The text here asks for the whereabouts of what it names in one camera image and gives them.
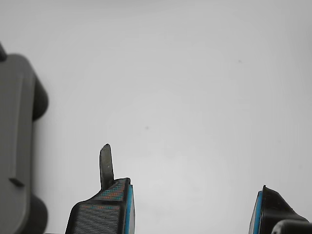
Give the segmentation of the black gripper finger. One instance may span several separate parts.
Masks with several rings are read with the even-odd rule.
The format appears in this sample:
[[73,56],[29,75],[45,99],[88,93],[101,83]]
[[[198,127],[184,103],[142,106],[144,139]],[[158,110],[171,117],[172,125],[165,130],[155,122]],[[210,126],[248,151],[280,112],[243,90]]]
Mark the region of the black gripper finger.
[[100,191],[70,212],[67,234],[134,234],[135,201],[131,179],[114,179],[111,146],[99,153]]
[[249,226],[250,234],[312,234],[312,223],[297,214],[275,190],[258,192]]

